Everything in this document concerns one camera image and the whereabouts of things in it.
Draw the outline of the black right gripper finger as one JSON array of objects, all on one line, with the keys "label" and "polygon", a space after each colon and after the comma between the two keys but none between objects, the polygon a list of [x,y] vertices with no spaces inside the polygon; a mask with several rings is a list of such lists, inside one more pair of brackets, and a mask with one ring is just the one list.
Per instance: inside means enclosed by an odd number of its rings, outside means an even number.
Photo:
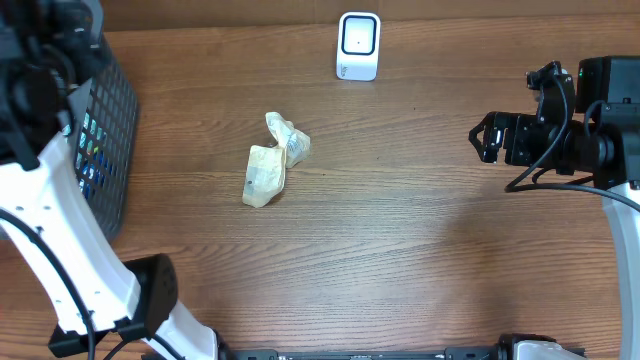
[{"label": "black right gripper finger", "polygon": [[489,112],[484,119],[469,132],[470,140],[501,140],[503,129],[500,121],[501,112]]},{"label": "black right gripper finger", "polygon": [[470,134],[469,141],[476,150],[480,160],[485,163],[495,163],[500,151],[500,140],[489,133]]}]

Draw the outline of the beige snack bag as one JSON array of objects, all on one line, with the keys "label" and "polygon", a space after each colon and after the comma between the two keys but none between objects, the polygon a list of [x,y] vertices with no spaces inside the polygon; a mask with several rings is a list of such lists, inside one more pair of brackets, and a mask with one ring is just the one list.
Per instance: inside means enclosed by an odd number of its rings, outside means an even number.
[{"label": "beige snack bag", "polygon": [[286,170],[311,155],[311,138],[278,112],[265,114],[274,147],[252,145],[246,169],[242,201],[261,208],[284,189]]}]

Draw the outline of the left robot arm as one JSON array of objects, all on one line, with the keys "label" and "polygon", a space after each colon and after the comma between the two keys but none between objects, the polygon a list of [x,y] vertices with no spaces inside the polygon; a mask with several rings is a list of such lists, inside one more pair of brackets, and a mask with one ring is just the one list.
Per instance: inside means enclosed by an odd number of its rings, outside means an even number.
[{"label": "left robot arm", "polygon": [[1,227],[54,307],[56,357],[93,358],[115,333],[159,359],[229,359],[179,301],[167,255],[122,261],[111,247],[139,103],[103,23],[97,1],[2,3]]}]

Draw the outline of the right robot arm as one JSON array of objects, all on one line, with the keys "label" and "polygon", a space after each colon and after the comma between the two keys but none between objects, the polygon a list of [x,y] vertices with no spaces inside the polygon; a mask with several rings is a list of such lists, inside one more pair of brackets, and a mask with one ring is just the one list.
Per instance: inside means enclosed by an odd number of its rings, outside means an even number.
[{"label": "right robot arm", "polygon": [[526,75],[534,114],[489,112],[469,132],[481,161],[503,154],[523,172],[507,193],[576,191],[602,199],[615,247],[622,313],[619,356],[639,356],[639,59],[551,61]]}]

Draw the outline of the white barcode scanner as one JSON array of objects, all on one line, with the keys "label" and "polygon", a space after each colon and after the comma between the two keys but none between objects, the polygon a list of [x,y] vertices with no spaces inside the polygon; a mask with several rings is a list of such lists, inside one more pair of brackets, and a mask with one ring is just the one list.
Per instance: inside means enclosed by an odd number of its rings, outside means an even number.
[{"label": "white barcode scanner", "polygon": [[381,21],[372,12],[351,11],[339,20],[336,76],[341,80],[373,81],[377,77]]}]

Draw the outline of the grey plastic shopping basket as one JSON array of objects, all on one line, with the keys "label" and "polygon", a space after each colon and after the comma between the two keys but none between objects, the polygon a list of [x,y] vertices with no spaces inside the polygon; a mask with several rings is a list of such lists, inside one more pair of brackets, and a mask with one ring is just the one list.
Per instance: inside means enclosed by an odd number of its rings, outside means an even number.
[{"label": "grey plastic shopping basket", "polygon": [[99,55],[98,71],[69,96],[76,123],[67,142],[80,192],[111,242],[124,221],[139,104],[106,39]]}]

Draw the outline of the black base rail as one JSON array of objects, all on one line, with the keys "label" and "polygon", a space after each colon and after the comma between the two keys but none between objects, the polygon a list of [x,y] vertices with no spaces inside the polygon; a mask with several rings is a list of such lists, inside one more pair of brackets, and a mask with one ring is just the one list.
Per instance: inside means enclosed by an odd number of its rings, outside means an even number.
[{"label": "black base rail", "polygon": [[276,352],[239,350],[237,360],[478,360],[491,358],[490,346],[452,347],[427,352]]}]

